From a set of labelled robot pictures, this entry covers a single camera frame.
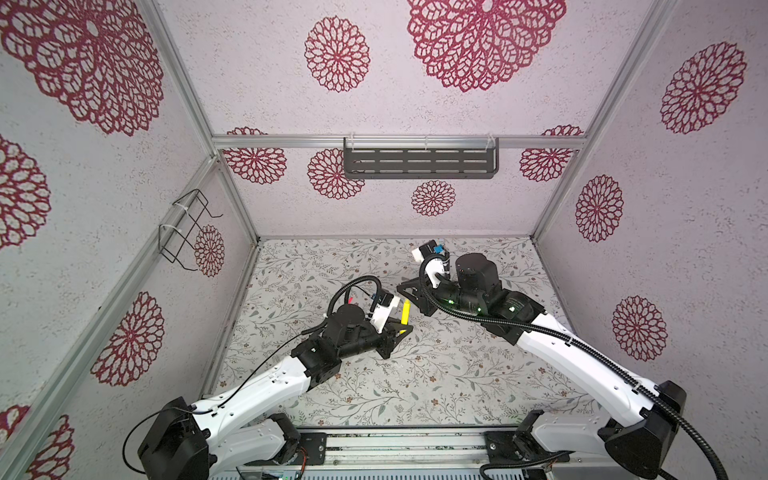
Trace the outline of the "yellow highlighter pen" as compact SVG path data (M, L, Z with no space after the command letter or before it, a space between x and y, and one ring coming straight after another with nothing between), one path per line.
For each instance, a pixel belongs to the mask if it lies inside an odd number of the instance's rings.
M409 324L410 309L411 309L411 302L409 300L405 300L403 303L402 312L401 312L401 324L403 326L407 326Z

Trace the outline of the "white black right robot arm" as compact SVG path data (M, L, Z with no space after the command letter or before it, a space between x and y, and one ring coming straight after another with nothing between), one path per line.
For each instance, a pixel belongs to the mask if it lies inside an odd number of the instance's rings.
M492 335L553 366L598 402L593 415L533 410L491 461L496 468L528 468L575 453L607 456L643 479L668 478L663 463L679 431L686 393L628 372L571 334L527 295L502 285L497 266L481 253L451 261L435 243L413 250L416 278L397 290L431 316L437 311L482 325Z

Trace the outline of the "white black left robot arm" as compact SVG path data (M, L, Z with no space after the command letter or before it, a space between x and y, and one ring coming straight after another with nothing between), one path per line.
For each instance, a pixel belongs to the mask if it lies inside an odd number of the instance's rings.
M271 368L239 387L188 403L177 397L149 415L137 456L149 479L208 479L253 461L286 464L301 435L276 407L335 377L343 361L369 351L382 358L413 330L394 318L345 304Z

